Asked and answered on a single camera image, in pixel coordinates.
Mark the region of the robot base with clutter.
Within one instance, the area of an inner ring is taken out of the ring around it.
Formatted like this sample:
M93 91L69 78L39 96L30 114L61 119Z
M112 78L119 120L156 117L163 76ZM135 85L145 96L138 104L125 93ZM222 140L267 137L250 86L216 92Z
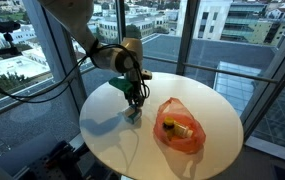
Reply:
M82 144L78 149L60 141L47 154L24 167L15 180L119 180L111 170L94 162L87 172L82 172L78 162L89 152Z

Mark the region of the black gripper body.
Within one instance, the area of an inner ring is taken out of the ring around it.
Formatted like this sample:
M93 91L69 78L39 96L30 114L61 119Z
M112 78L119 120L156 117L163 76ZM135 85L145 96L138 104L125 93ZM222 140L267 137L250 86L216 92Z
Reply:
M150 88L145 84L146 80L152 79L152 72L146 69L134 69L125 74L125 79L130 81L134 90L130 94L125 94L125 98L129 104L134 104L137 108L137 103L143 102L150 95Z

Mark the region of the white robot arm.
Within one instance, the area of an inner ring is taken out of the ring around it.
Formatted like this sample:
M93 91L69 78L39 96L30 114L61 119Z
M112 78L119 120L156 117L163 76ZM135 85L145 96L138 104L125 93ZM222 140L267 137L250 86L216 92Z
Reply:
M102 45L89 30L92 17L92 0L38 0L85 50L93 65L121 73L124 78L113 78L109 83L124 93L129 106L125 115L141 115L149 88L145 80L152 73L142 68L143 47L140 39L124 38L121 44Z

